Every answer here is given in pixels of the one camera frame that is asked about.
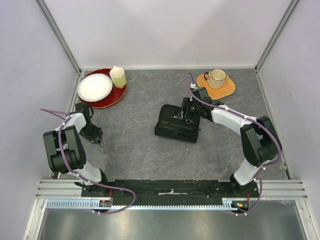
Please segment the silver scissors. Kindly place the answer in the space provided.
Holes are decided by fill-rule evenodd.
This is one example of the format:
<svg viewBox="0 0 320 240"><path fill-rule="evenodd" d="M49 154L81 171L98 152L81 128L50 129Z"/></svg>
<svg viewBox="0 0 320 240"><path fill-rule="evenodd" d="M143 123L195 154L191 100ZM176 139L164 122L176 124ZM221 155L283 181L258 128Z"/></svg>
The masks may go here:
<svg viewBox="0 0 320 240"><path fill-rule="evenodd" d="M191 119L186 119L185 116L181 113L178 115L173 116L174 119L185 121L186 124L194 124L194 122Z"/></svg>
<svg viewBox="0 0 320 240"><path fill-rule="evenodd" d="M108 146L109 146L109 144L108 143L105 143L105 142L103 142L103 141L98 141L98 144L103 148L103 149L105 149L105 148L107 148Z"/></svg>

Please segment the black zipper tool case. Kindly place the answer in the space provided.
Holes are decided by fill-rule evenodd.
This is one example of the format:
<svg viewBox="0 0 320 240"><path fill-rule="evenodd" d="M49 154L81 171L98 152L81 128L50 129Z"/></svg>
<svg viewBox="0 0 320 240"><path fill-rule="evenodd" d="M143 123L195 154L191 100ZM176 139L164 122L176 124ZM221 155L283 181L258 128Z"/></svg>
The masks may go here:
<svg viewBox="0 0 320 240"><path fill-rule="evenodd" d="M192 120L194 124L186 124L185 121L174 119L180 107L170 104L162 106L154 134L159 137L178 140L195 144L198 139L200 120Z"/></svg>

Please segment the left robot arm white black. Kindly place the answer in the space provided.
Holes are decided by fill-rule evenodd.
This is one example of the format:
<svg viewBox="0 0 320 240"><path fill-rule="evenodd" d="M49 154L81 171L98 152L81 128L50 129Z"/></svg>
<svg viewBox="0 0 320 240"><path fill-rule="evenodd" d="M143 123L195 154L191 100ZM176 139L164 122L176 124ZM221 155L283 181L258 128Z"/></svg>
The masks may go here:
<svg viewBox="0 0 320 240"><path fill-rule="evenodd" d="M75 105L75 111L62 118L63 123L54 130L43 134L48 166L54 174L70 174L83 183L75 184L82 188L82 196L106 197L110 185L105 173L87 161L80 137L92 144L101 144L103 131L94 125L91 118L94 110L86 103Z"/></svg>

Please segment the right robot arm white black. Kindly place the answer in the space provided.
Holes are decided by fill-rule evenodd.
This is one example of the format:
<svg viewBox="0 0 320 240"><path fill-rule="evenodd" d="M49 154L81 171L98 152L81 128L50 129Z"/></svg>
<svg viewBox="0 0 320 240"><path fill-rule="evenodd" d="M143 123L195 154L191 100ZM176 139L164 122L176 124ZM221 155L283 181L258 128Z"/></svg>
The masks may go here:
<svg viewBox="0 0 320 240"><path fill-rule="evenodd" d="M204 87L189 89L189 92L191 98L183 99L178 118L184 119L187 124L194 124L190 117L202 117L227 127L241 137L244 160L229 179L230 193L240 197L266 165L272 164L274 158L281 158L282 145L275 128L266 116L251 117L221 102L213 103Z"/></svg>

